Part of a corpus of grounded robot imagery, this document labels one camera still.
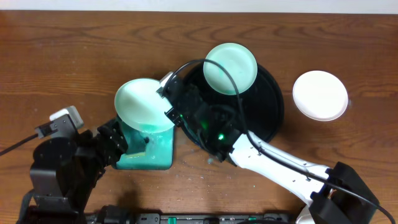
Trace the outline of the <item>mint green plate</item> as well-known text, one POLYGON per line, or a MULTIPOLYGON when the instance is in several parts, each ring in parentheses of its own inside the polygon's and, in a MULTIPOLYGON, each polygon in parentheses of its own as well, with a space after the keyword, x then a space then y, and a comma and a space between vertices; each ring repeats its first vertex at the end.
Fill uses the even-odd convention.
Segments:
POLYGON ((160 133, 174 127, 165 113, 172 108, 157 93, 160 82, 138 78, 123 84, 116 92, 114 107, 121 120, 144 133, 160 133))
MULTIPOLYGON (((257 62, 252 52, 240 44, 225 43, 213 48, 207 60, 220 64, 234 80, 239 93, 248 90, 257 77, 257 62)), ((203 74, 206 82, 218 93, 235 95, 233 84, 218 66, 205 62, 203 74)))

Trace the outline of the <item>white plate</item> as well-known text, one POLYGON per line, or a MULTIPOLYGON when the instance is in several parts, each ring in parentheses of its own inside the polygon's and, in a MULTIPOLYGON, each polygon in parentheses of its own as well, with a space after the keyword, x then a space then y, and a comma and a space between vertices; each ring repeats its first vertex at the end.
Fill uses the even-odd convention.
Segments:
POLYGON ((312 70, 296 79, 292 96, 296 107, 305 116, 317 121, 333 121, 348 107, 348 92, 333 74, 312 70))

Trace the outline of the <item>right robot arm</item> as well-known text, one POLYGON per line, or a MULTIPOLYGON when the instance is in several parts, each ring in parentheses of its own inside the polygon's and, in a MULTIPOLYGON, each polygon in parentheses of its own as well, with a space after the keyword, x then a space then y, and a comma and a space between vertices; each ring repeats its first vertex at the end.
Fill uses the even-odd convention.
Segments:
POLYGON ((248 130, 239 95, 215 103, 199 85, 168 74, 160 96, 172 105, 166 116, 219 160, 248 169, 289 190, 306 204, 297 223, 369 223, 379 201, 354 169, 313 164, 284 152, 248 130))

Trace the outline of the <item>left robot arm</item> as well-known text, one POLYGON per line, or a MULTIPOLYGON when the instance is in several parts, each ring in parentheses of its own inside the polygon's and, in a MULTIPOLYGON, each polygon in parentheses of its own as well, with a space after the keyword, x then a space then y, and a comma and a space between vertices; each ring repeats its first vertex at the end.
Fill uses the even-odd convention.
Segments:
POLYGON ((69 115, 38 127, 49 139, 33 152, 33 188, 22 199, 18 223, 86 223, 91 191, 127 151, 117 119, 91 131, 78 132, 69 115))

